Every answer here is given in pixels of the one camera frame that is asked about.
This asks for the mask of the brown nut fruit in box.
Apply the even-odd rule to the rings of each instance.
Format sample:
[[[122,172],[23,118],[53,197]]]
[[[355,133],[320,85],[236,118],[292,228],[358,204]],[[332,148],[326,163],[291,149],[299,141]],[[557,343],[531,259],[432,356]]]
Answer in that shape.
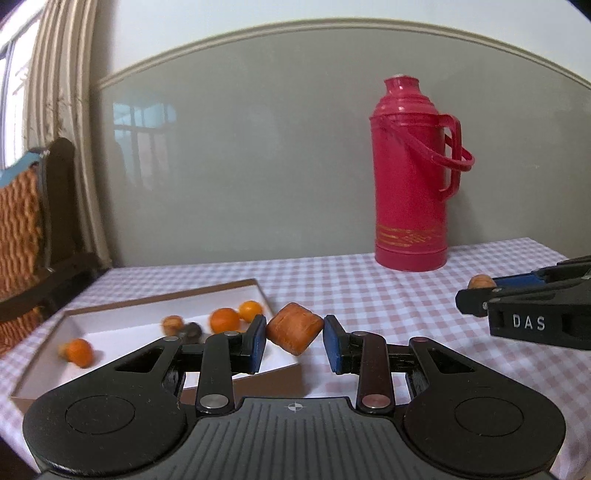
[[[161,320],[161,329],[165,336],[176,336],[184,328],[184,320],[179,315],[169,315]]]

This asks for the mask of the orange woven sofa cushion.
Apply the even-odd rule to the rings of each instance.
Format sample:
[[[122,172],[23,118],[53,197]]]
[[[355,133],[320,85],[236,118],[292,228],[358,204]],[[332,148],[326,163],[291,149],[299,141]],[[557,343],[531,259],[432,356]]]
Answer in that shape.
[[[1,299],[24,290],[40,267],[43,225],[37,170],[34,164],[1,188]],[[1,357],[42,322],[39,306],[2,322]]]

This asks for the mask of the white shallow cardboard box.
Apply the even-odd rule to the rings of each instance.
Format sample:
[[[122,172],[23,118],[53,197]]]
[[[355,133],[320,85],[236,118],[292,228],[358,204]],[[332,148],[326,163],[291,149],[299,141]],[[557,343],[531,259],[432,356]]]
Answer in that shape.
[[[10,398],[24,414],[47,391],[161,338],[164,317],[178,315],[185,323],[200,324],[206,337],[211,334],[208,317],[214,310],[238,309],[249,300],[263,306],[267,320],[273,317],[273,309],[256,279],[66,311],[41,343]],[[76,338],[88,341],[95,352],[95,363],[87,369],[58,355],[60,345]],[[300,361],[271,342],[266,343],[259,373],[236,375],[233,385],[236,400],[244,396],[288,398],[307,394]]]

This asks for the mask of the window with frame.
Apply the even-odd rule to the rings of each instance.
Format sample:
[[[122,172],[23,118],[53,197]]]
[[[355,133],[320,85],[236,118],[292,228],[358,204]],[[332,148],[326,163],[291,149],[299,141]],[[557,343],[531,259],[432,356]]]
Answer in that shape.
[[[42,10],[24,2],[1,26],[1,169],[25,150],[26,85]]]

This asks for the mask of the pink checkered tablecloth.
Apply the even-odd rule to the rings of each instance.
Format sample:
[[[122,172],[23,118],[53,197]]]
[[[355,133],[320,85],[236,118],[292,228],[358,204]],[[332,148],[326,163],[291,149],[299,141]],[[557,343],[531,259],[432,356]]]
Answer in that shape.
[[[200,265],[114,268],[79,295],[79,309],[253,278],[274,309],[295,302],[332,314],[348,329],[398,344],[427,336],[550,398],[567,423],[553,467],[561,479],[590,472],[590,355],[493,337],[488,324],[459,313],[457,291],[479,273],[505,276],[555,264],[562,255],[529,238],[452,248],[444,267],[387,269],[372,254]]]

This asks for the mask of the beige curtain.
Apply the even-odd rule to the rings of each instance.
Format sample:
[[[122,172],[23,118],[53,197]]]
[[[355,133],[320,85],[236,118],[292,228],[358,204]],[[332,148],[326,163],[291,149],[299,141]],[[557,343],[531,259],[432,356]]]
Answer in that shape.
[[[112,265],[93,168],[90,66],[96,1],[48,1],[29,64],[24,113],[28,147],[64,137],[75,147],[76,206],[84,246]]]

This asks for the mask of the red thermos flask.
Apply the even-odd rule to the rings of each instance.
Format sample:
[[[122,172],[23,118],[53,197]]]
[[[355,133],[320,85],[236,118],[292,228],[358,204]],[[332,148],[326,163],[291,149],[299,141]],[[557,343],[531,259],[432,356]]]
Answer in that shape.
[[[401,271],[447,261],[447,201],[474,166],[460,120],[439,112],[418,79],[397,75],[370,116],[375,174],[375,258]]]

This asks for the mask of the dark wooden sofa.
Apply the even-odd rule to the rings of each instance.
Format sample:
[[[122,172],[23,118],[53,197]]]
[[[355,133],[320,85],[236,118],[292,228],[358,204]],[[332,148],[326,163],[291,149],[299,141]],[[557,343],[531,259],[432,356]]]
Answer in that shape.
[[[42,215],[43,247],[40,267],[24,290],[1,299],[1,321],[20,316],[35,306],[55,310],[87,285],[99,270],[95,253],[83,243],[77,212],[74,179],[75,147],[58,138],[44,148],[31,151],[35,159],[22,171],[38,165],[38,192]],[[8,181],[7,186],[19,173]]]

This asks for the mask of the small orange in box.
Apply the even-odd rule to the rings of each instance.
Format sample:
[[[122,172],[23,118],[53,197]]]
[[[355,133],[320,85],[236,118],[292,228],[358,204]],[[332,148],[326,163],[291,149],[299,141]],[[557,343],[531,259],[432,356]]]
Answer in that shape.
[[[255,300],[245,301],[238,307],[238,315],[246,323],[252,323],[256,316],[263,315],[263,313],[263,306]]]
[[[242,328],[242,319],[240,319],[235,309],[228,307],[219,308],[209,316],[209,327],[213,334],[239,331]]]

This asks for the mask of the orange tangerine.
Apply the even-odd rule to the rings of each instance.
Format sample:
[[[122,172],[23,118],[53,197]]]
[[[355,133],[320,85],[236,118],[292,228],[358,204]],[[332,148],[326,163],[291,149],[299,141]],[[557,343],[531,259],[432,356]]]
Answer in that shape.
[[[82,338],[73,339],[66,344],[66,359],[79,368],[89,368],[94,363],[94,349]]]

